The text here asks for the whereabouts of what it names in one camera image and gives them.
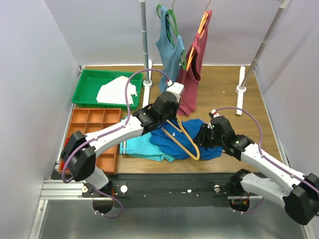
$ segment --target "gray wall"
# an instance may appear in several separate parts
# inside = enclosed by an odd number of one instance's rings
[[[79,64],[143,63],[138,0],[45,0]],[[157,4],[147,0],[149,57],[161,63],[155,42],[160,34]],[[176,0],[174,12],[186,51],[209,0]],[[274,0],[212,0],[205,64],[250,64],[279,6]]]
[[[317,0],[291,2],[257,69],[275,131],[291,166],[316,175],[319,175],[318,10]],[[319,236],[319,219],[315,218],[313,225]]]
[[[0,238],[28,238],[54,166],[77,63],[42,0],[0,1]]]

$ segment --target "wooden table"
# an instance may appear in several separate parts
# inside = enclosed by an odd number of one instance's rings
[[[201,82],[198,86],[196,112],[190,117],[181,117],[183,121],[200,118],[204,122],[209,122],[208,113],[212,109],[226,106],[236,106],[237,94],[235,88],[238,85],[239,68],[237,66],[203,66],[201,72]],[[116,70],[116,71],[137,71],[143,66],[91,66],[86,69]],[[152,72],[153,87],[151,88],[150,103],[154,102],[160,94],[158,83],[161,75]],[[263,100],[255,79],[252,75],[247,83],[247,91],[244,96],[244,109],[250,112],[260,123],[263,130],[262,148],[270,155],[280,160],[278,148],[269,123]],[[139,107],[142,107],[143,94],[140,97]],[[220,112],[231,122],[237,134],[244,134],[254,140],[259,141],[259,132],[256,124],[245,114],[237,116],[235,110],[224,110]],[[135,158],[119,154],[118,173],[186,173],[186,172],[236,172],[242,168],[256,172],[252,166],[239,162],[234,157],[222,154],[221,157],[209,161],[193,159],[175,160],[169,163],[150,159]]]

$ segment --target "metal pole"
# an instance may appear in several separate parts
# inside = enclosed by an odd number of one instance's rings
[[[258,49],[258,51],[256,53],[256,56],[254,57],[254,60],[251,63],[243,82],[240,85],[241,89],[245,88],[245,86],[247,84],[247,81],[249,80],[251,74],[253,73],[260,56],[262,55],[262,53],[264,52],[264,50],[266,48],[266,44],[268,43],[269,37],[271,36],[272,32],[274,31],[274,29],[275,29],[275,27],[276,27],[281,15],[283,14],[284,9],[287,7],[289,1],[290,0],[282,0],[281,1],[282,3],[280,5],[278,11],[276,12],[276,15],[275,15],[275,17],[274,17],[274,19],[273,19],[273,21],[272,21],[267,33],[266,33],[266,36],[264,37],[264,40],[261,43],[261,45],[260,45],[260,47],[259,47],[259,49]]]
[[[149,68],[149,53],[148,53],[148,33],[146,29],[146,8],[145,0],[140,0],[141,3],[141,18],[142,18],[142,37],[143,37],[143,53],[144,53],[144,68]],[[145,71],[146,79],[143,82],[144,86],[152,85],[149,72]]]

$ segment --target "green hanger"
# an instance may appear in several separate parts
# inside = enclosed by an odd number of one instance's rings
[[[161,8],[161,7],[162,7],[162,5],[160,5],[160,4],[158,4],[157,7],[156,7],[156,14],[159,16],[159,18],[160,18],[160,15],[159,15],[158,10],[159,10],[159,8]],[[175,14],[174,14],[173,10],[171,10],[171,9],[170,9],[170,10],[167,10],[167,15],[168,15],[168,16],[166,16],[166,17],[167,17],[167,19],[168,19],[168,23],[170,24],[170,26],[171,26],[171,28],[172,28],[172,30],[173,30],[173,33],[174,33],[175,36],[177,37],[177,36],[179,35],[179,32],[178,32],[177,23],[176,23],[176,18],[175,18]],[[171,18],[173,19],[174,26],[172,25],[169,16],[171,16]],[[174,41],[173,41],[173,39],[172,39],[172,37],[171,37],[170,32],[167,30],[166,33],[167,33],[167,36],[168,36],[168,39],[169,39],[170,43],[172,44],[173,47],[175,47],[175,43],[174,43]],[[187,63],[186,63],[186,55],[185,55],[185,51],[184,51],[184,50],[182,51],[182,55],[183,55],[183,59],[184,59],[184,60],[182,61],[182,60],[180,59],[179,62],[180,62],[180,64],[181,64],[182,69],[183,69],[183,70],[186,70]]]

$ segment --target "green tray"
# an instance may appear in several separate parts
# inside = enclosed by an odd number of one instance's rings
[[[98,103],[96,97],[100,88],[118,78],[120,76],[130,77],[133,72],[124,71],[99,71],[99,70],[83,70],[75,89],[72,103],[80,107],[96,107],[96,108],[122,108],[126,109],[126,105]],[[130,105],[132,110],[136,110],[139,105],[143,74],[139,73],[131,79],[131,84],[136,86],[138,96],[132,95],[133,104]]]

